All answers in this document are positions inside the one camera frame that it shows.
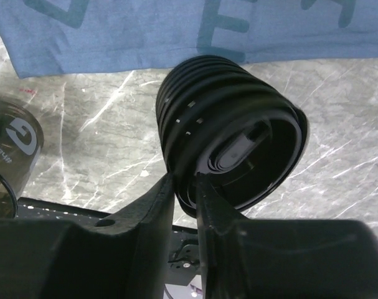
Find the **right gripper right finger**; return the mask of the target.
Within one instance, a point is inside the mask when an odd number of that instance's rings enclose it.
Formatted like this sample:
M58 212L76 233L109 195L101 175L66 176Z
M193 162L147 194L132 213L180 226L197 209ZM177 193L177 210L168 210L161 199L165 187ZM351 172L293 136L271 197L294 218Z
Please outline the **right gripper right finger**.
M238 290L234 275L240 273L235 225L246 217L217 193L208 175L197 173L196 183L197 233L204 297L233 298Z

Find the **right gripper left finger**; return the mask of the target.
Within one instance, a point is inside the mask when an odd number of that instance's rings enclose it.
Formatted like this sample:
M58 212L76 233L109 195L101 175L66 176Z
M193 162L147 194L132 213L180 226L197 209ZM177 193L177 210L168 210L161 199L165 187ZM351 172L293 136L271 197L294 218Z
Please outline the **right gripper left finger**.
M111 265L108 298L162 298L174 213L171 174L118 212L98 221Z

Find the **dark translucent takeout cup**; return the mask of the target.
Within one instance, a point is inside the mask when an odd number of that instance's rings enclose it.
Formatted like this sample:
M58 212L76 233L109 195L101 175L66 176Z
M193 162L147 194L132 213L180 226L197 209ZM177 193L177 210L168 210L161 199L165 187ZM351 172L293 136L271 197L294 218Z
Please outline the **dark translucent takeout cup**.
M0 98L0 218L16 216L17 200L44 146L44 133L24 107Z

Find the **stack of black lids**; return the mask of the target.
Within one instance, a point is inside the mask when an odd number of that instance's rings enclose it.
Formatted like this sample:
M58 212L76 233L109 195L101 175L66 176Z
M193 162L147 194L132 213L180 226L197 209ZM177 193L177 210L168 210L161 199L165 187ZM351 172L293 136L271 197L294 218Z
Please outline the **stack of black lids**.
M269 196L305 152L309 121L277 89L229 59L175 66L156 97L159 139L179 205L196 216L196 175L238 211Z

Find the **blue letter print cloth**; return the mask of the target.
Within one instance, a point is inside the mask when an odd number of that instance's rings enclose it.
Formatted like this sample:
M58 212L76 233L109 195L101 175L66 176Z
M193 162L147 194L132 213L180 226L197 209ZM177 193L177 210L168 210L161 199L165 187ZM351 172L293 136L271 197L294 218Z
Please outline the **blue letter print cloth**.
M378 57L378 1L0 1L20 78L236 63Z

